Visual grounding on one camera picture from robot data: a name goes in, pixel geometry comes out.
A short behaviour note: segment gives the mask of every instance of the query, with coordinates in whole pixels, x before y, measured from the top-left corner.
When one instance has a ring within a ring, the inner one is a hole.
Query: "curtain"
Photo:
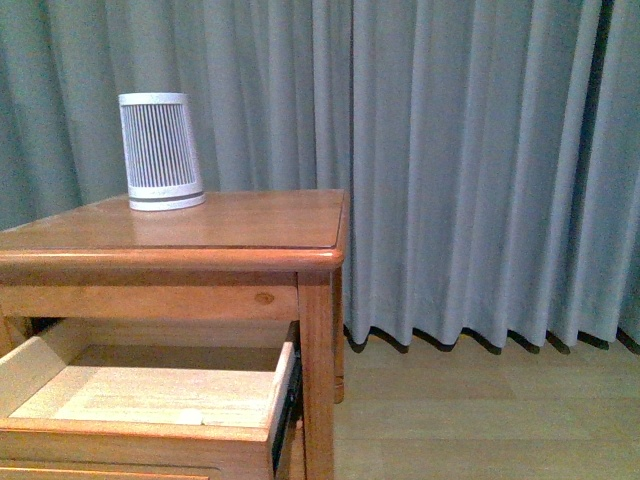
[[[189,94],[210,190],[349,188],[348,3],[0,2],[0,226],[126,192],[120,93]]]
[[[125,192],[117,95],[180,91],[206,188],[351,191],[356,342],[640,341],[639,9],[0,2],[0,227]]]

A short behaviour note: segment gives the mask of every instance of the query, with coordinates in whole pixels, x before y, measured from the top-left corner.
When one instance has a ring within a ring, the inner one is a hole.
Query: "wood knot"
[[[275,299],[276,297],[267,292],[256,293],[256,302],[261,305],[269,305],[273,303]]]

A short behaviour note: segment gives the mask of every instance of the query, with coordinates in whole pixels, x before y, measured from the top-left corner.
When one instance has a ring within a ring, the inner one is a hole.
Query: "floor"
[[[640,479],[640,356],[619,342],[402,353],[371,336],[345,368],[337,480]]]

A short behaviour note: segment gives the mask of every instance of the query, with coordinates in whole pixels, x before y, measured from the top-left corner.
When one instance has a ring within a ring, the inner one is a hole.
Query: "air purifier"
[[[130,207],[174,210],[204,202],[187,95],[128,93],[119,103]]]

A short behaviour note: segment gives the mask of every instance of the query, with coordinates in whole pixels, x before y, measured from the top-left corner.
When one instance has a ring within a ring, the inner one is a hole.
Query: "lower drawer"
[[[64,320],[0,359],[0,478],[286,478],[295,323],[241,348],[206,323],[190,346],[185,324],[145,344],[144,323],[105,322]]]

